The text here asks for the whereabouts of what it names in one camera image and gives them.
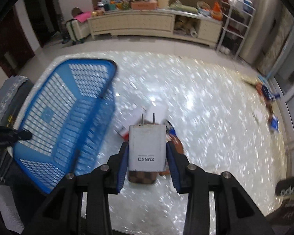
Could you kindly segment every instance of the wooden door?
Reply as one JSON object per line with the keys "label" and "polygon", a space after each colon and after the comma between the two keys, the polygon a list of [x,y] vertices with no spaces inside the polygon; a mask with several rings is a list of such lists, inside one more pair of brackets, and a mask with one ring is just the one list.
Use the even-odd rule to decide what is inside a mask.
{"label": "wooden door", "polygon": [[13,8],[0,23],[0,66],[10,77],[34,55]]}

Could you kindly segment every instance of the white marble floor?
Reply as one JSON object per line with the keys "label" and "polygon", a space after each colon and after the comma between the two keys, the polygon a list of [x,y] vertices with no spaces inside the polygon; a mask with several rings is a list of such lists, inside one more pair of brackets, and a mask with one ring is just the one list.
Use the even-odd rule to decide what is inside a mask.
{"label": "white marble floor", "polygon": [[85,43],[74,46],[71,46],[69,43],[65,45],[61,44],[61,40],[59,36],[57,36],[43,48],[36,51],[36,56],[28,61],[24,68],[19,72],[19,75],[26,76],[35,83],[52,60],[60,55],[109,50],[145,51],[195,58],[200,59],[203,62],[218,64],[231,70],[236,70],[248,76],[256,77],[258,75],[258,72],[247,64],[238,60],[233,61],[227,56],[197,43],[156,37],[123,36],[112,38],[108,35],[101,36],[96,41],[93,41],[89,37]]}

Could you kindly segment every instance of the storage rack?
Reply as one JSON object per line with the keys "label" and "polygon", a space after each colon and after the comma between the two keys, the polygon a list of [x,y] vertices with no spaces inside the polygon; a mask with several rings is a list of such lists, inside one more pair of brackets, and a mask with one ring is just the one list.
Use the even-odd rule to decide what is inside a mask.
{"label": "storage rack", "polygon": [[[233,12],[233,9],[234,9],[233,6],[231,6],[228,2],[225,2],[225,1],[223,1],[223,0],[220,0],[220,3],[221,3],[221,4],[226,4],[226,5],[228,5],[228,6],[229,6],[229,12],[228,12],[228,14],[226,15],[223,11],[221,11],[223,17],[226,17],[227,19],[226,19],[226,21],[225,21],[225,23],[224,23],[224,26],[222,26],[223,31],[222,31],[222,33],[221,33],[221,38],[220,38],[219,44],[218,44],[218,46],[217,46],[217,51],[218,51],[218,52],[220,51],[220,48],[221,48],[221,45],[222,45],[222,42],[223,42],[223,39],[224,39],[226,33],[230,33],[230,34],[233,34],[233,35],[235,35],[235,36],[237,36],[237,37],[239,37],[239,38],[242,38],[242,41],[241,41],[241,43],[240,43],[240,46],[239,46],[239,48],[237,49],[237,51],[236,51],[236,53],[235,53],[235,55],[234,55],[234,60],[235,60],[235,59],[237,59],[237,56],[239,55],[239,53],[240,53],[240,51],[241,51],[241,49],[242,49],[242,46],[244,45],[244,42],[245,42],[245,39],[246,39],[246,37],[247,37],[247,35],[248,35],[248,32],[249,32],[250,26],[251,26],[251,24],[252,24],[252,22],[253,22],[253,19],[254,19],[254,16],[255,16],[255,12],[256,12],[256,9],[255,9],[254,7],[252,7],[252,6],[250,6],[249,4],[246,4],[246,3],[243,3],[243,2],[241,2],[241,3],[243,3],[244,6],[250,8],[250,9],[252,10],[252,13],[251,13],[251,14],[248,13],[247,11],[244,11],[244,9],[243,9],[243,10],[238,10],[237,8],[235,8],[235,10],[238,10],[239,12],[242,12],[242,13],[248,15],[248,17],[250,18],[248,25],[246,25],[246,24],[244,24],[244,23],[242,23],[242,22],[239,22],[239,21],[237,21],[237,20],[235,20],[235,19],[233,19],[233,18],[231,17],[232,12]],[[242,25],[243,27],[245,27],[245,28],[246,28],[245,34],[242,35],[242,34],[238,34],[238,33],[236,33],[236,32],[233,32],[233,31],[229,30],[229,29],[228,29],[228,26],[229,26],[230,21],[236,22],[236,23],[238,23],[239,25]]]}

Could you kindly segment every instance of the metal screw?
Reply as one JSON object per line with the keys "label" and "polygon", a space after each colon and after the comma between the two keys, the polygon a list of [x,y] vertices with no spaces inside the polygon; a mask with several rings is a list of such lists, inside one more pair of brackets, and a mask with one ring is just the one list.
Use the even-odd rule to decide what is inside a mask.
{"label": "metal screw", "polygon": [[230,177],[232,177],[231,173],[228,172],[228,171],[223,172],[222,175],[223,175],[226,179],[229,179]]}
{"label": "metal screw", "polygon": [[102,171],[107,171],[109,168],[110,168],[109,165],[106,165],[106,164],[100,166],[100,169]]}
{"label": "metal screw", "polygon": [[187,168],[188,168],[189,170],[195,170],[195,169],[197,168],[197,166],[196,166],[195,164],[189,164],[189,165],[187,166]]}
{"label": "metal screw", "polygon": [[73,177],[74,177],[74,173],[71,173],[71,172],[65,175],[66,179],[72,179]]}

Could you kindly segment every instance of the blue laundry basket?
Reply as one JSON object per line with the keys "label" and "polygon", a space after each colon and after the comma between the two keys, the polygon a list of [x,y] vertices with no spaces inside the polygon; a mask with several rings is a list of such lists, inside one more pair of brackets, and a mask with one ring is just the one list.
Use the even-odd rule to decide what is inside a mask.
{"label": "blue laundry basket", "polygon": [[50,193],[68,172],[82,175],[94,169],[115,110],[116,70],[111,60],[67,60],[27,107],[19,128],[33,137],[15,144],[13,156],[43,192]]}

